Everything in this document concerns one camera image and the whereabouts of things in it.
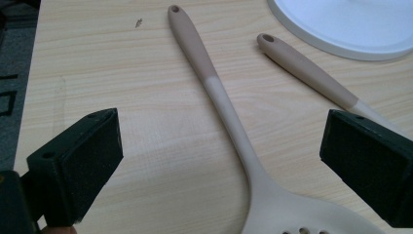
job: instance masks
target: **screw hole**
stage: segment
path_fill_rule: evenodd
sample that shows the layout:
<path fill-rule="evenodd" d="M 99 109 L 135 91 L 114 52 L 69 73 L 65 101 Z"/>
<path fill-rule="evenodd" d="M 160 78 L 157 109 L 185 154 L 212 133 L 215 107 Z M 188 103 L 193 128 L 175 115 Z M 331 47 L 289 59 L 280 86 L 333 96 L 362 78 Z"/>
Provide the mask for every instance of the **screw hole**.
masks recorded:
<path fill-rule="evenodd" d="M 170 9 L 175 13 L 179 12 L 178 6 L 172 6 Z"/>
<path fill-rule="evenodd" d="M 274 42 L 274 37 L 264 34 L 262 35 L 262 38 L 264 38 L 264 40 L 268 41 L 268 42 Z"/>
<path fill-rule="evenodd" d="M 53 158 L 54 156 L 55 156 L 54 152 L 46 152 L 43 154 L 44 159 L 50 159 L 50 158 Z"/>
<path fill-rule="evenodd" d="M 301 227 L 299 230 L 300 234 L 310 234 L 309 229 L 307 229 L 306 227 Z"/>

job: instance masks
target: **slotted spoon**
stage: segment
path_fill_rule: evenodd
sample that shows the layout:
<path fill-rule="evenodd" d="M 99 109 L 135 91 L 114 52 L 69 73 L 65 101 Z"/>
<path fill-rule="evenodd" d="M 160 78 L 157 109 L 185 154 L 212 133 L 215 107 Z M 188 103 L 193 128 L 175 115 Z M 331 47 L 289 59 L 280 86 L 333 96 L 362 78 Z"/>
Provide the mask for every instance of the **slotted spoon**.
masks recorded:
<path fill-rule="evenodd" d="M 171 30 L 204 84 L 243 162 L 250 204 L 244 234 L 380 234 L 367 219 L 333 203 L 294 195 L 266 174 L 213 67 L 207 50 L 182 8 L 169 7 Z"/>

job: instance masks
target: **beige silicone utensil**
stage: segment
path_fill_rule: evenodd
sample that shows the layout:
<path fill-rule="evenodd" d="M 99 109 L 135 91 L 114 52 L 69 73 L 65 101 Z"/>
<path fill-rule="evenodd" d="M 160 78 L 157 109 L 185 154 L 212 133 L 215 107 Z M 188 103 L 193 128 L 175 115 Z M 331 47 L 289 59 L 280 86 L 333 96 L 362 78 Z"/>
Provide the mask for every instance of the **beige silicone utensil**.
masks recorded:
<path fill-rule="evenodd" d="M 294 195 L 273 182 L 255 155 L 244 127 L 194 24 L 169 7 L 171 30 L 218 110 L 243 162 L 251 194 L 244 234 L 379 234 L 368 220 L 333 203 Z"/>
<path fill-rule="evenodd" d="M 280 38 L 261 33 L 257 37 L 257 42 L 261 50 L 279 66 L 343 109 L 364 116 L 399 135 L 405 136 L 405 133 L 395 125 L 375 112 L 319 66 Z"/>

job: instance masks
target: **white plate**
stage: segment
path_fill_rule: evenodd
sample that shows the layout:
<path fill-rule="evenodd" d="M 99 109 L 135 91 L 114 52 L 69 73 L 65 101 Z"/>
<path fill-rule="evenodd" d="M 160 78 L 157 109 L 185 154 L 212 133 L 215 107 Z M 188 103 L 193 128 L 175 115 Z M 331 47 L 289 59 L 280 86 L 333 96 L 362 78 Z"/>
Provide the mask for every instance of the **white plate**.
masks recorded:
<path fill-rule="evenodd" d="M 358 60 L 413 51 L 413 0 L 268 0 L 276 18 L 305 42 Z"/>

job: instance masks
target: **light wood grain surface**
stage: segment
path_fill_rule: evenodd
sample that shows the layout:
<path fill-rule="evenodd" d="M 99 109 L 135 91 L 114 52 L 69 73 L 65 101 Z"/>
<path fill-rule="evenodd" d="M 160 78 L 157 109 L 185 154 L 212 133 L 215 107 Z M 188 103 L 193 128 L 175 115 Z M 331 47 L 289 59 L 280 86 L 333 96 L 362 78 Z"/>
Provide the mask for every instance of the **light wood grain surface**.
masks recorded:
<path fill-rule="evenodd" d="M 119 111 L 125 158 L 78 233 L 240 233 L 244 169 L 223 124 L 169 29 L 168 6 L 196 25 L 270 176 L 291 192 L 331 201 L 392 229 L 319 159 L 332 102 L 264 56 L 256 36 L 296 48 L 413 136 L 413 55 L 338 58 L 302 42 L 265 0 L 43 0 L 16 170 L 83 116 Z"/>

